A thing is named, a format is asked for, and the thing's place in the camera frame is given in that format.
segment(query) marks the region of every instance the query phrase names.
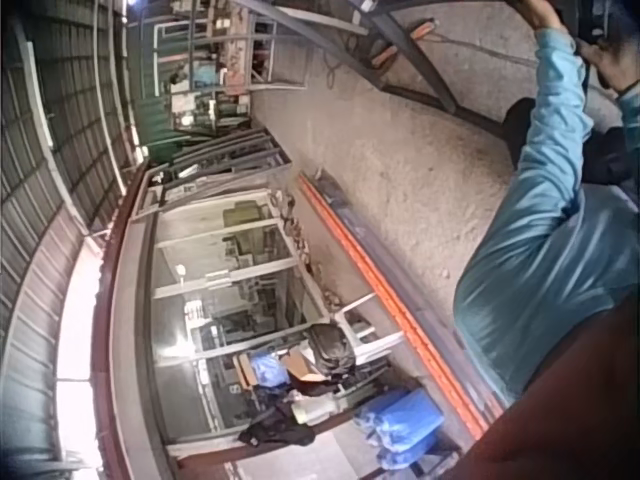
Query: black bag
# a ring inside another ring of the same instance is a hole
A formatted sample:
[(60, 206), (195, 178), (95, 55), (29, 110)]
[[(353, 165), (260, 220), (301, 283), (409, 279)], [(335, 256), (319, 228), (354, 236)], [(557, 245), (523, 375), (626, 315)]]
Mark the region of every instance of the black bag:
[(320, 373), (332, 379), (353, 373), (356, 356), (340, 327), (330, 323), (316, 323), (309, 327), (307, 334)]
[(282, 402), (259, 415), (238, 436), (239, 441), (253, 447), (263, 443), (306, 447), (315, 439), (313, 429), (309, 425), (298, 425), (291, 405)]

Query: white plastic chair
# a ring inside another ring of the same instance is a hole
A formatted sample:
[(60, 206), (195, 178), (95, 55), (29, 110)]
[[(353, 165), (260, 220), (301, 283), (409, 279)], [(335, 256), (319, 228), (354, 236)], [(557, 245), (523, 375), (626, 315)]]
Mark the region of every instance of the white plastic chair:
[(340, 326), (340, 328), (342, 328), (342, 331), (345, 333), (347, 340), (353, 348), (356, 357), (356, 365), (363, 365), (365, 363), (372, 362), (373, 360), (388, 355), (389, 353), (391, 353), (392, 347), (398, 345), (404, 340), (404, 332), (396, 332), (392, 333), (391, 335), (379, 338), (378, 340), (374, 340), (373, 342), (363, 343), (361, 338), (364, 338), (366, 335), (373, 333), (375, 331), (375, 328), (369, 327), (367, 329), (356, 332), (347, 321), (347, 318), (345, 316), (346, 312), (348, 312), (349, 310), (353, 310), (366, 301), (371, 300), (375, 296), (375, 293), (365, 295), (364, 297), (350, 303), (349, 305), (332, 314), (332, 318)]

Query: blue plastic bag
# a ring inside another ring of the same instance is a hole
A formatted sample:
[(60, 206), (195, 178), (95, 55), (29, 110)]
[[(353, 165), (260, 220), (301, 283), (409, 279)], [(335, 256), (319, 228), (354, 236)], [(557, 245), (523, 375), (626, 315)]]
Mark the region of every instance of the blue plastic bag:
[(382, 445), (402, 452), (433, 433), (444, 422), (444, 415), (422, 389), (414, 390), (376, 416), (376, 432)]
[(376, 416), (407, 395), (408, 391), (403, 389), (389, 390), (388, 392), (365, 403), (354, 415), (353, 423), (365, 433), (371, 432), (375, 428)]
[(403, 452), (392, 452), (383, 448), (378, 452), (376, 458), (380, 466), (385, 470), (402, 470), (403, 468), (408, 468), (413, 462), (420, 460), (431, 450), (436, 440), (435, 433), (431, 433)]
[(250, 361), (253, 373), (255, 373), (258, 380), (258, 385), (277, 387), (283, 383), (289, 383), (289, 372), (275, 356), (263, 353), (251, 357)]

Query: hand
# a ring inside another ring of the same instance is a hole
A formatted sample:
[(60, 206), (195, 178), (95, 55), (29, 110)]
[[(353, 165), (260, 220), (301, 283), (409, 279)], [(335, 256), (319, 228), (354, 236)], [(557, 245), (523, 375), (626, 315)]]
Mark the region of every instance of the hand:
[(552, 28), (569, 33), (548, 0), (505, 0), (534, 30)]
[(626, 40), (615, 45), (600, 42), (589, 45), (577, 40), (578, 53), (595, 68), (617, 93), (623, 93), (640, 81), (639, 45)]

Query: workshop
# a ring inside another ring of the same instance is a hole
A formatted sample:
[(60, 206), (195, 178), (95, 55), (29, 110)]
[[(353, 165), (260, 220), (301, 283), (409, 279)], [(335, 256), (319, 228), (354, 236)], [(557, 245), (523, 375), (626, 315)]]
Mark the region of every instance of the workshop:
[(3, 2), (1, 478), (639, 478), (639, 10)]

